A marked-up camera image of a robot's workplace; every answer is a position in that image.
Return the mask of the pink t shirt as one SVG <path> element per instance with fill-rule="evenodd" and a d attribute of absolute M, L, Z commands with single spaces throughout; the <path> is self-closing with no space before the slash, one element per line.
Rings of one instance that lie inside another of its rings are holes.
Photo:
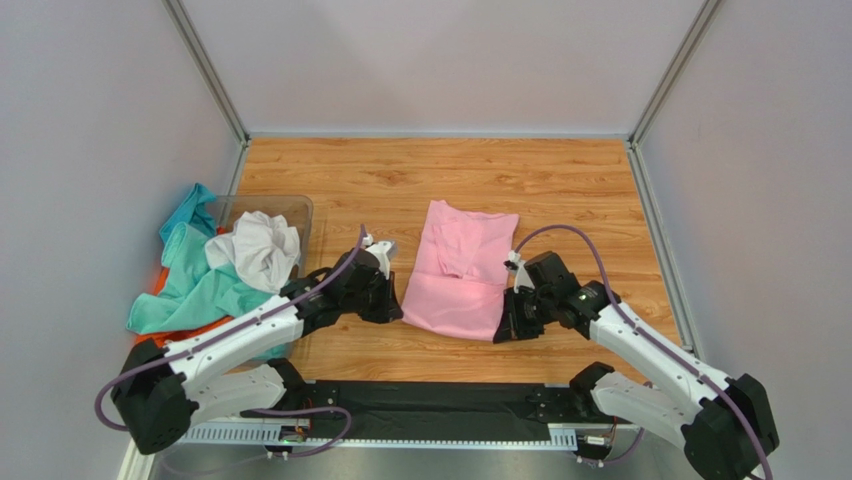
<path fill-rule="evenodd" d="M 517 214 L 431 201 L 403 302 L 403 321 L 447 337 L 490 342 L 501 321 L 504 266 Z"/>

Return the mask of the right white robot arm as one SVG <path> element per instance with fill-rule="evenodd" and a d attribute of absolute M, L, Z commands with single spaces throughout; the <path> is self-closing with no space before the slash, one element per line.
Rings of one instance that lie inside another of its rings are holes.
<path fill-rule="evenodd" d="M 608 285 L 581 284 L 547 251 L 504 263 L 514 283 L 504 292 L 497 343 L 534 339 L 559 324 L 618 355 L 647 380 L 594 362 L 569 383 L 575 410 L 626 420 L 681 449 L 703 479 L 770 476 L 780 437 L 768 394 L 749 374 L 734 378 L 678 348 L 642 320 Z"/>

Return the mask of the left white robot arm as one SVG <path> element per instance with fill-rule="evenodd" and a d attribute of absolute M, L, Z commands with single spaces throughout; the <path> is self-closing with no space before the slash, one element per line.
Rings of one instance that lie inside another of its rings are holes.
<path fill-rule="evenodd" d="M 299 278 L 259 307 L 191 338 L 159 346 L 134 345 L 121 373 L 99 393 L 121 417 L 143 455 L 159 453 L 191 428 L 210 420 L 257 410 L 263 415 L 285 402 L 298 376 L 285 361 L 250 370 L 236 367 L 282 344 L 355 314 L 374 324 L 402 318 L 391 262 L 397 246 L 367 237 L 323 277 Z"/>

